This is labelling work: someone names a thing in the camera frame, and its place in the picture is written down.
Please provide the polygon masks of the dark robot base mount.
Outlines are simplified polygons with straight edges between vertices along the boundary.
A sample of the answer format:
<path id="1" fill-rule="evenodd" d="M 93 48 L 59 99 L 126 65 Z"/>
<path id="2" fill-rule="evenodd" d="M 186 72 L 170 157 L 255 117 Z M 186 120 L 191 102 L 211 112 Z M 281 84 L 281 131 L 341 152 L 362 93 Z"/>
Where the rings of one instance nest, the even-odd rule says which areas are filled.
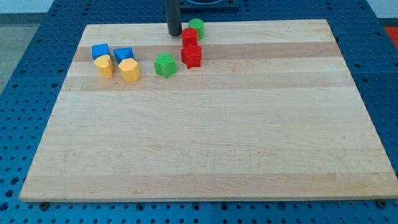
<path id="1" fill-rule="evenodd" d="M 239 9 L 238 0 L 179 0 L 182 10 Z"/>

